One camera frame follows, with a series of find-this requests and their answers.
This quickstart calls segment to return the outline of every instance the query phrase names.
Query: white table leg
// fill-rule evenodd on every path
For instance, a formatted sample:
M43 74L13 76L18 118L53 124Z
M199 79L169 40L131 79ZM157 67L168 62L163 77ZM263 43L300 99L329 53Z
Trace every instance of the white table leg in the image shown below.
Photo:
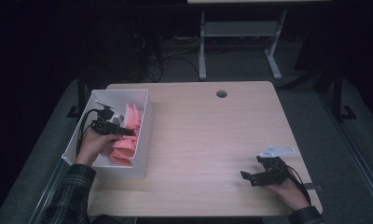
M204 81L206 78L206 59L204 57L204 11L202 11L200 23L199 80Z
M276 50L277 43L279 42L280 34L282 33L283 23L285 21L287 10L283 10L280 19L277 22L276 28L274 30L273 41L269 49L265 49L265 55L268 59L268 63L275 79L282 79L282 74L280 73L279 67L274 60L274 51Z

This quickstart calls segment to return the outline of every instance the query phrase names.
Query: wooden table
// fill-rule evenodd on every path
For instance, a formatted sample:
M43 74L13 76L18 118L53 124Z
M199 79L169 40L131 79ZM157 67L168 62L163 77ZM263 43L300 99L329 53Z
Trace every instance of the wooden table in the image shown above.
M263 172L256 156L269 145L296 148L282 159L304 183L311 182L269 82L113 84L108 89L149 89L154 127L145 179L96 179L90 216L287 215L273 193L251 187L240 174ZM219 98L218 91L228 96ZM309 194L321 212L316 191Z

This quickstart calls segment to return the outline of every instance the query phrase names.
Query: person's right hand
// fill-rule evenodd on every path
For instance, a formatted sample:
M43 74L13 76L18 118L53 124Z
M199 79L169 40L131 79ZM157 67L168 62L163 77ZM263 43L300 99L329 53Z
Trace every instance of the person's right hand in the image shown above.
M99 135L92 129L88 129L82 139L81 149L76 157L77 164L91 166L97 155L106 148L111 148L114 141L121 137L120 134Z
M267 185L263 188L275 192L293 212L311 206L302 191L289 178L286 178L281 185Z

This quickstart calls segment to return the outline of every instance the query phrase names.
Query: pink cloth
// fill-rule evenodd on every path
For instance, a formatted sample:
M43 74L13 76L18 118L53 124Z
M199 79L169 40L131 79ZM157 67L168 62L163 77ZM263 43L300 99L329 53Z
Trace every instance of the pink cloth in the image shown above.
M132 129L139 133L141 127L141 111L137 105L128 103L126 106L125 128ZM135 154L138 136L123 135L117 140L112 148L110 159L121 165L131 166L131 160Z

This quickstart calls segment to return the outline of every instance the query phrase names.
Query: plaid sleeve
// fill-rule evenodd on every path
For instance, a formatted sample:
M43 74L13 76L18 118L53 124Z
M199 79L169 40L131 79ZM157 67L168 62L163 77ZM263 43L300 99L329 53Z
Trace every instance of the plaid sleeve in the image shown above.
M90 223L88 197L96 172L89 166L74 164L59 185L41 223Z
M288 217L291 224L321 224L325 223L317 208L310 206L297 210Z

